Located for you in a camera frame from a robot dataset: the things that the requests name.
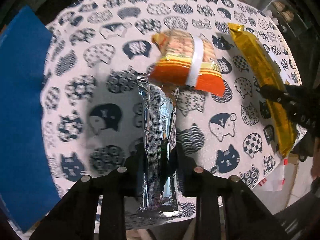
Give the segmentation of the cat pattern tablecloth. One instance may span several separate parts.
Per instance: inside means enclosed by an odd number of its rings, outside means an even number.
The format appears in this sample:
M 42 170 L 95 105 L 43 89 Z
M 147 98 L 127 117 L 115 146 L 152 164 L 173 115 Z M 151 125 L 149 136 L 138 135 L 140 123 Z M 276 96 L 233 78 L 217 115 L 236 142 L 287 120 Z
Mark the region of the cat pattern tablecloth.
M 212 44 L 225 85 L 221 97 L 180 89 L 173 140 L 216 176 L 239 175 L 250 188 L 272 177 L 281 163 L 276 127 L 229 23 L 258 38 L 285 83 L 302 83 L 271 18 L 237 0 L 80 0 L 48 24 L 42 132 L 60 197 L 83 175 L 120 167 L 143 142 L 137 75 L 159 58 L 153 34 L 171 29 Z

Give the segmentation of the shoe rack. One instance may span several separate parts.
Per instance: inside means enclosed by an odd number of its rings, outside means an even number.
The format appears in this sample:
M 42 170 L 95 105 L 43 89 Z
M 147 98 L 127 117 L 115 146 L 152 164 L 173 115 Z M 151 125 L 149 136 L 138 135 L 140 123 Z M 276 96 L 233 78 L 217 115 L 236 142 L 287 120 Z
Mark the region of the shoe rack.
M 304 27 L 298 11 L 292 6 L 289 0 L 272 0 L 265 7 L 263 12 L 272 18 L 277 18 L 278 22 L 288 25 L 292 30 Z

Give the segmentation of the silver foil snack pack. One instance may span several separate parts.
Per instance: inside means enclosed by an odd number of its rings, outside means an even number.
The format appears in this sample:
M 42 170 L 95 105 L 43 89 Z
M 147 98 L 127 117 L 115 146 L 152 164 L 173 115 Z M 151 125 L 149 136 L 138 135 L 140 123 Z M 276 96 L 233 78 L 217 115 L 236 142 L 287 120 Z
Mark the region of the silver foil snack pack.
M 144 150 L 143 218 L 179 217 L 177 198 L 176 103 L 179 88 L 152 82 L 146 74 L 137 76 L 143 99 Z

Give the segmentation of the white red sign paper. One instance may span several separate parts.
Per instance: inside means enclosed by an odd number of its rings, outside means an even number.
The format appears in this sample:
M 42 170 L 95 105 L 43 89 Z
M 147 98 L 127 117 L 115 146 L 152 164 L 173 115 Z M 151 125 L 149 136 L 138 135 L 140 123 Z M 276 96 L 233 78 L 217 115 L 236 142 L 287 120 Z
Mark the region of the white red sign paper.
M 268 175 L 265 179 L 259 182 L 258 189 L 260 191 L 281 191 L 285 183 L 285 166 L 287 159 L 283 159 L 281 163 Z

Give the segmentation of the blue cardboard box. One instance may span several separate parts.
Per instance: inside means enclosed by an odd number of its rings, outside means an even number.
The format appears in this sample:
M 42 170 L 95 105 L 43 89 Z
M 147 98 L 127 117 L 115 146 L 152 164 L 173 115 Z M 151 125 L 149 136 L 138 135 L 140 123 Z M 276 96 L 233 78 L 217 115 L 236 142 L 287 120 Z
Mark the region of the blue cardboard box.
M 40 94 L 51 37 L 29 7 L 1 34 L 1 207 L 21 231 L 60 199 L 41 126 Z

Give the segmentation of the orange cracker pack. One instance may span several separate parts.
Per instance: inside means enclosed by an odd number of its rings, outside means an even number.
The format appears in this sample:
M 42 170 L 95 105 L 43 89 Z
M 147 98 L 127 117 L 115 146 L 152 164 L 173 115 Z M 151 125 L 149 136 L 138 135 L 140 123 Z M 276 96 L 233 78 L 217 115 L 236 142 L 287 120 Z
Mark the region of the orange cracker pack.
M 152 36 L 161 52 L 149 78 L 223 96 L 225 85 L 213 45 L 186 31 L 168 29 Z

